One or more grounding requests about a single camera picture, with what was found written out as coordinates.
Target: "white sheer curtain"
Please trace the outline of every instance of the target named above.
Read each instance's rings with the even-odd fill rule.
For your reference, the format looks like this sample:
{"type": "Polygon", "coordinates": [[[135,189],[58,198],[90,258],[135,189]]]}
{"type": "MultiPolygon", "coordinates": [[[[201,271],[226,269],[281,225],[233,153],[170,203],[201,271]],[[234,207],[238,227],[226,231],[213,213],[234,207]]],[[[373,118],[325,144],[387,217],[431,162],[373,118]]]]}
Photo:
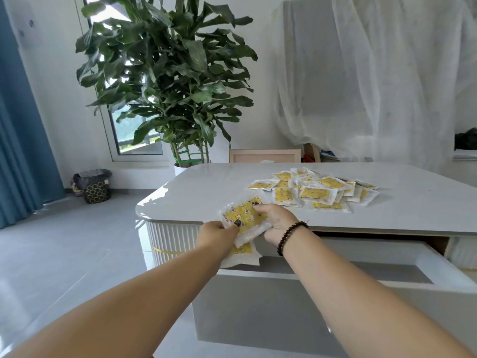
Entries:
{"type": "Polygon", "coordinates": [[[433,171],[452,159],[456,96],[477,80],[465,0],[286,1],[274,23],[277,119],[292,142],[433,171]]]}

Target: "beaded bracelet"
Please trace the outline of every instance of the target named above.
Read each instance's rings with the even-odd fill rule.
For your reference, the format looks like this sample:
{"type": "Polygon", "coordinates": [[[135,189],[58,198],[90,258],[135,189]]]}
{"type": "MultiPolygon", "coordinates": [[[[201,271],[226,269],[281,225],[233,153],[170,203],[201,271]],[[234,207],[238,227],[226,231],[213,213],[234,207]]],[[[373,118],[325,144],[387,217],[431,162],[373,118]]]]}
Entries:
{"type": "Polygon", "coordinates": [[[283,256],[283,247],[285,246],[285,243],[288,241],[291,233],[298,227],[300,226],[304,226],[306,228],[308,228],[308,225],[306,224],[306,222],[303,222],[303,221],[299,221],[293,225],[291,225],[288,230],[285,232],[285,234],[283,235],[283,237],[281,238],[281,241],[280,243],[278,244],[278,248],[277,248],[277,252],[278,252],[278,255],[279,256],[283,256]]]}

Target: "trash bin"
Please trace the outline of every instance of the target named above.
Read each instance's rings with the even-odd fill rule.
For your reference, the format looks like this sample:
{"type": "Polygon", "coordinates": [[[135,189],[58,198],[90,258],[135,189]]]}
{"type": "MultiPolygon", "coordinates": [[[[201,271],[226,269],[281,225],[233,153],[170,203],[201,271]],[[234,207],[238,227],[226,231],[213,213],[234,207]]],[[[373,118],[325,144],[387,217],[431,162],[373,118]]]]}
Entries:
{"type": "Polygon", "coordinates": [[[111,198],[107,180],[113,174],[108,169],[80,172],[73,176],[76,186],[83,192],[86,203],[101,203],[111,198]]]}

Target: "wooden frame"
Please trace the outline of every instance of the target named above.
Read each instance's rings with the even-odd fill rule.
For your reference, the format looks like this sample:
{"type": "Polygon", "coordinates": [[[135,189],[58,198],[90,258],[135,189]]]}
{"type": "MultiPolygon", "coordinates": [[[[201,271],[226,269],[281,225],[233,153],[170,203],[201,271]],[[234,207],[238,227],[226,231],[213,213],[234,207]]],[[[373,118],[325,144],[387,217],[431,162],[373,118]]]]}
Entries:
{"type": "Polygon", "coordinates": [[[301,149],[231,149],[229,163],[301,163],[301,149]]]}

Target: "open drawer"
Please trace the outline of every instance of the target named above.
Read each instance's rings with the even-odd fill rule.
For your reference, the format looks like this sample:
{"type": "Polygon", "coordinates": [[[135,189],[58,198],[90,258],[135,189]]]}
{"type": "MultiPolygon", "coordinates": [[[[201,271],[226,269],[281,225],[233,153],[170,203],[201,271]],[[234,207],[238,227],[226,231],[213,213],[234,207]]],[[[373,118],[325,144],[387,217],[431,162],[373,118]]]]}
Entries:
{"type": "MultiPolygon", "coordinates": [[[[477,353],[477,284],[443,256],[422,242],[324,241],[477,353]]],[[[256,246],[260,266],[220,270],[194,301],[198,339],[346,357],[286,260],[256,246]]]]}

